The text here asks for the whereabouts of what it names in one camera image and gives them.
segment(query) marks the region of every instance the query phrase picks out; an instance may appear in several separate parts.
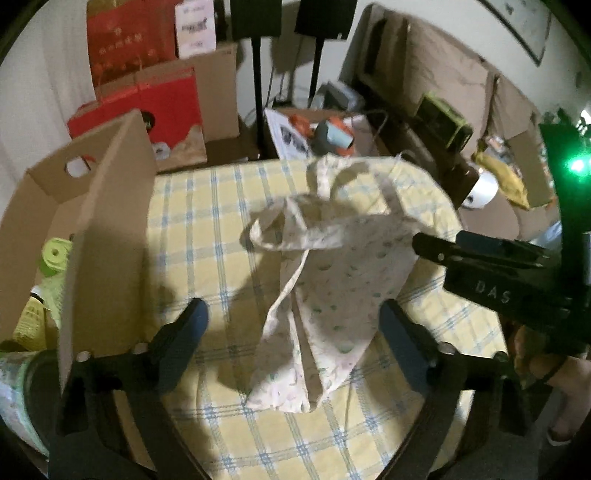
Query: black clamp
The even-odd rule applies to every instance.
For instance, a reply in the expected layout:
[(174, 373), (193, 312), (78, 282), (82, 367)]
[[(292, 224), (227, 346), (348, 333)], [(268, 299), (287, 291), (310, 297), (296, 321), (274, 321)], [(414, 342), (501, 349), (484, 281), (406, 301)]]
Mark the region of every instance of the black clamp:
[[(50, 478), (209, 479), (160, 400), (161, 394), (177, 385), (207, 323), (206, 303), (193, 299), (179, 318), (163, 326), (148, 344), (102, 358), (80, 353), (61, 398), (56, 434), (50, 444)], [(113, 390), (125, 392), (156, 472), (131, 459)]]

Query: screw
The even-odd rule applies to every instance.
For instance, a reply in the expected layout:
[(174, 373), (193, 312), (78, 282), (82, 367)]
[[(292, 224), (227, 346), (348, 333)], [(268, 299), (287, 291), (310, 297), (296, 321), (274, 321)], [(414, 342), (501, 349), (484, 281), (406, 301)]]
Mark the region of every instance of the screw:
[(444, 355), (453, 355), (457, 351), (456, 347), (454, 347), (451, 343), (448, 342), (440, 342), (438, 347), (439, 351)]
[(92, 357), (92, 354), (90, 352), (86, 352), (86, 351), (80, 352), (78, 355), (76, 355), (76, 361), (80, 362), (80, 363), (86, 362), (86, 361), (90, 360), (91, 357)]
[(146, 353), (148, 351), (148, 344), (147, 343), (138, 343), (134, 346), (133, 353), (134, 355), (141, 355), (142, 353)]
[(509, 361), (509, 355), (507, 355), (505, 352), (497, 352), (494, 354), (493, 358), (495, 360), (498, 360), (499, 362), (508, 362)]

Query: yellow cloth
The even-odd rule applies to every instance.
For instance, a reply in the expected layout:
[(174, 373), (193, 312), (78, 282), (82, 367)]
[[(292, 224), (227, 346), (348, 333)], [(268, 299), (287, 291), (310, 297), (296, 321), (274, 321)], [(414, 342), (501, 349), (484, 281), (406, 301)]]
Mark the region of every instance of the yellow cloth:
[(499, 182), (499, 189), (512, 203), (529, 210), (530, 203), (527, 199), (527, 189), (523, 181), (517, 176), (513, 169), (498, 158), (486, 155), (478, 151), (472, 155), (474, 162), (491, 172)]
[[(423, 170), (376, 158), (411, 216), (453, 239), (460, 222)], [(157, 325), (191, 297), (209, 305), (210, 325), (175, 392), (165, 398), (180, 433), (214, 479), (374, 479), (421, 409), (381, 334), (350, 380), (316, 411), (285, 414), (245, 407), (245, 392), (267, 310), (277, 297), (281, 254), (247, 251), (243, 233), (267, 201), (308, 192), (307, 161), (269, 161), (156, 178), (148, 247)], [(386, 208), (373, 177), (360, 174), (339, 200), (358, 212)], [(398, 299), (437, 340), (492, 356), (505, 343), (496, 315), (443, 291), (444, 269), (419, 260)], [(456, 448), (470, 403), (462, 396), (437, 466)]]

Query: yellow package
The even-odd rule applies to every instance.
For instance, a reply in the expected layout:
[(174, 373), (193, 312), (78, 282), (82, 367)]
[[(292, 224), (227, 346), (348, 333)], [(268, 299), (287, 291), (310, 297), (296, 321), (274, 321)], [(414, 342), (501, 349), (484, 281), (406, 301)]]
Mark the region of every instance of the yellow package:
[(475, 152), (472, 155), (472, 160), (496, 177), (499, 182), (499, 190), (505, 195), (507, 200), (525, 210), (530, 209), (530, 203), (527, 199), (527, 189), (523, 181), (509, 165), (495, 157), (486, 155), (482, 151)]

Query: white paper sign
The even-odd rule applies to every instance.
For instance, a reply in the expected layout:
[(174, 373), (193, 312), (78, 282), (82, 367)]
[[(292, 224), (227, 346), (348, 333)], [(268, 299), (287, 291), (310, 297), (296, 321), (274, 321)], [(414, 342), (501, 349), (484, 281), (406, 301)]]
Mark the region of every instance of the white paper sign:
[(189, 0), (175, 10), (179, 58), (216, 49), (213, 0)]

